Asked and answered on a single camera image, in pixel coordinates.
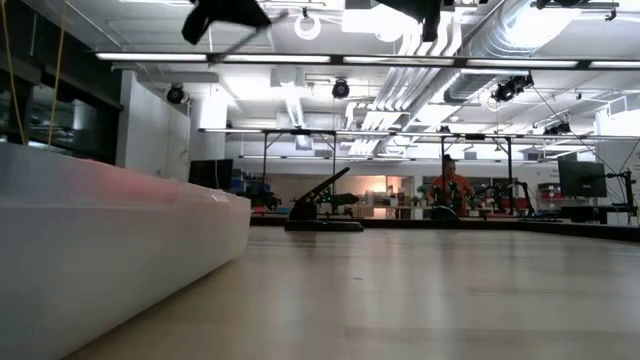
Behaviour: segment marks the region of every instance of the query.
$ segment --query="black stand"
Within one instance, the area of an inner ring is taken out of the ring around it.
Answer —
[[[630,213],[632,213],[633,215],[637,215],[636,211],[638,211],[638,208],[636,208],[633,204],[633,184],[635,184],[635,180],[631,178],[631,170],[627,170],[619,174],[607,174],[606,177],[609,179],[613,179],[616,177],[622,178],[624,180],[624,187],[627,193],[626,204],[611,204],[611,205],[618,206],[618,207],[620,206],[625,207],[626,209],[630,210],[629,211]]]
[[[322,191],[349,172],[350,168],[344,168],[337,174],[323,181],[320,185],[311,189],[300,197],[289,213],[289,220],[284,224],[286,231],[363,231],[360,223],[347,221],[318,221],[316,200],[322,195]]]

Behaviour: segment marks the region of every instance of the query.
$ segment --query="ceiling light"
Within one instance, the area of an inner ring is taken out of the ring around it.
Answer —
[[[388,131],[336,131],[337,135],[389,136]]]
[[[518,60],[518,59],[471,59],[467,66],[477,67],[514,67],[514,68],[572,68],[577,61],[569,60]]]
[[[213,133],[242,133],[242,134],[250,134],[250,133],[261,133],[260,129],[207,129],[200,128],[199,131],[202,132],[213,132]]]
[[[228,55],[224,58],[224,62],[227,63],[329,63],[331,57],[318,56],[318,55],[260,55],[260,54],[245,54],[245,55]]]
[[[527,76],[528,70],[505,70],[505,69],[460,69],[463,75],[507,75],[507,76]]]
[[[451,66],[453,59],[418,56],[345,56],[345,64],[376,64],[396,66]]]
[[[162,4],[168,6],[193,6],[189,0],[120,0],[121,3]]]
[[[239,159],[264,159],[264,155],[239,155]],[[267,159],[282,159],[282,156],[267,155]]]
[[[603,69],[638,69],[640,68],[640,61],[594,61],[589,67]]]
[[[100,60],[107,61],[207,61],[205,54],[162,54],[162,53],[97,53]]]

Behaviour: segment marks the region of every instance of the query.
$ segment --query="monitor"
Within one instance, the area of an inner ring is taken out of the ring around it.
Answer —
[[[564,196],[607,197],[604,164],[558,161],[560,189]]]
[[[211,189],[231,188],[233,160],[192,161],[189,169],[189,182]]]

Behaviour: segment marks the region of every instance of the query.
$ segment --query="white barrier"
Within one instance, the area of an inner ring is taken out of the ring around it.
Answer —
[[[0,144],[0,359],[58,359],[239,257],[247,199]]]

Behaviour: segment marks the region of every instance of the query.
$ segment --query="white wall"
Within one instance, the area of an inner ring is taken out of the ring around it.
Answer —
[[[116,163],[147,174],[187,181],[187,116],[141,85],[132,71],[122,75]]]

